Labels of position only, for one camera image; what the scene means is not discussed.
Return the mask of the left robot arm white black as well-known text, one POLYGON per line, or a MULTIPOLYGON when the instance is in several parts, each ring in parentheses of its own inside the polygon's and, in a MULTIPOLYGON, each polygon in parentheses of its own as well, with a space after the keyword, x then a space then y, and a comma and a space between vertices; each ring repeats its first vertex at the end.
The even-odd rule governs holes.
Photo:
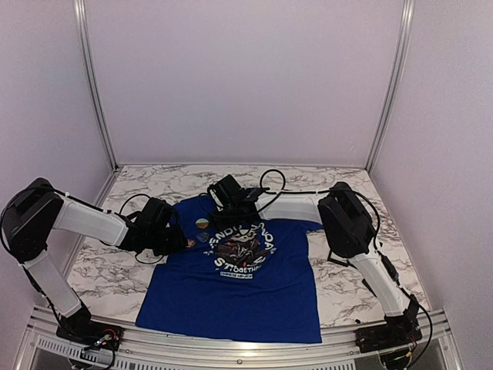
POLYGON ((177 209, 159 198, 150 197, 143 209, 121 214, 58 190, 43 177, 14 195, 1 213, 1 242, 54 308, 61 327, 81 343, 95 339, 97 324, 56 262, 50 244, 57 234, 90 238, 134 254, 151 251, 157 257, 187 245, 177 209))

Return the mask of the green round brooch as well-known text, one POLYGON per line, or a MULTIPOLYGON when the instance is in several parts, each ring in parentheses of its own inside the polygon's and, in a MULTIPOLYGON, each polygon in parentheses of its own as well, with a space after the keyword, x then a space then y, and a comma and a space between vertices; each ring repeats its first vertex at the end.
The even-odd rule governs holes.
POLYGON ((196 221, 196 226, 199 229, 205 229, 209 226, 209 221, 206 218, 200 218, 196 221))

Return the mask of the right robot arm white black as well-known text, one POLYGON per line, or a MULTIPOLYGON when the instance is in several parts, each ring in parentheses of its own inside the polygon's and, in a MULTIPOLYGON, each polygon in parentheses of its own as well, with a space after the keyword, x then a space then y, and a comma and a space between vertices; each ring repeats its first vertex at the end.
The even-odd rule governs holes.
POLYGON ((348 183, 339 181, 327 190, 271 190, 242 187, 228 175, 208 186, 207 193, 216 201, 213 220, 221 228, 274 219, 321 225, 329 253, 356 268, 379 300, 386 321, 382 339, 398 345, 418 327, 419 302, 401 287, 396 267, 381 251, 380 216, 348 183))

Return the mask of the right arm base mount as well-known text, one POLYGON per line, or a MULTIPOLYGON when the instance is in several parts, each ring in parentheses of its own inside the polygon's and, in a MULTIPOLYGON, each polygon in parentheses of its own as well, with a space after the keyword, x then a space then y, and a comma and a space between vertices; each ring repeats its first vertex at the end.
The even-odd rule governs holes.
POLYGON ((358 328, 355 335, 355 343, 361 353, 414 344, 423 338, 421 327, 417 322, 404 323, 403 321, 358 328))

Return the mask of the blue panda print t-shirt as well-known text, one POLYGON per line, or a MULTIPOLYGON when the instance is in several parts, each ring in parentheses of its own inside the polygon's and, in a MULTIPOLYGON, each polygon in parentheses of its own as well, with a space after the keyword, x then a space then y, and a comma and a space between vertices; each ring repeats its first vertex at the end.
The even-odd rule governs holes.
POLYGON ((234 341, 320 342, 307 240, 319 224, 260 220, 219 232, 196 226, 213 210, 210 198, 181 201, 176 210, 184 234, 196 245, 155 268, 138 327, 234 341), (210 236, 206 243, 196 239, 201 232, 210 236))

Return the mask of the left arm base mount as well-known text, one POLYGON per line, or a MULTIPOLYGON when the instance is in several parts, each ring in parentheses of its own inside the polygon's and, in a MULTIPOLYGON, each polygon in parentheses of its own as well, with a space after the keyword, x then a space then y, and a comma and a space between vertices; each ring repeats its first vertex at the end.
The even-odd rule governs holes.
POLYGON ((117 350, 123 328, 118 325, 93 321, 90 314, 76 313, 69 318, 61 316, 56 335, 85 346, 86 350, 117 350))

